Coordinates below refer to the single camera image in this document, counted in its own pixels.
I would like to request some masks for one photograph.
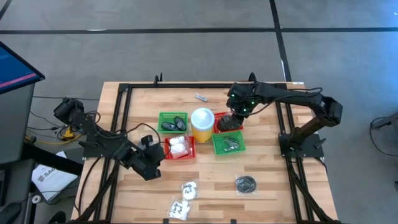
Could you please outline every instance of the table leg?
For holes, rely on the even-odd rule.
[[[24,149],[22,150],[22,158],[33,159],[39,164],[75,175],[81,175],[83,170],[82,164],[71,161],[70,159],[59,157],[34,145],[26,143],[24,143]]]

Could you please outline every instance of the white lid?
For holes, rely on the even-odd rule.
[[[208,108],[198,108],[191,114],[191,123],[199,131],[207,131],[214,125],[214,114]]]

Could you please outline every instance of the white paper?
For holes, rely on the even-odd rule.
[[[63,151],[58,152],[57,156],[66,158]],[[59,171],[52,167],[38,165],[32,173],[32,181],[42,193],[46,200],[51,201],[55,198],[68,184],[74,181],[77,175]]]

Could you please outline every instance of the gray floor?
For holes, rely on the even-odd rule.
[[[394,27],[398,2],[276,0],[287,27]],[[0,29],[138,29],[174,27],[273,27],[266,0],[13,0]],[[322,86],[345,107],[342,123],[320,134],[330,186],[340,220],[397,223],[398,159],[378,153],[369,122],[398,112],[398,33],[283,34],[293,81]],[[47,76],[35,95],[99,98],[105,81],[244,80],[283,81],[274,33],[0,35]],[[32,111],[56,122],[58,100],[35,99]],[[87,101],[88,110],[97,102]],[[47,127],[31,117],[29,125]],[[398,154],[390,128],[374,133],[380,148]],[[49,151],[76,147],[46,147]],[[57,210],[70,213],[73,199],[40,204],[36,223]]]

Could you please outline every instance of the black stand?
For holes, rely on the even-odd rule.
[[[40,149],[34,145],[24,143],[22,150],[22,159],[33,159],[38,164],[53,167],[57,170],[70,174],[80,175],[83,171],[83,165],[70,159],[59,157],[55,154]]]
[[[279,135],[280,152],[283,157],[323,157],[322,140],[318,134],[312,134],[306,138],[303,143],[292,147],[290,143],[290,134]]]

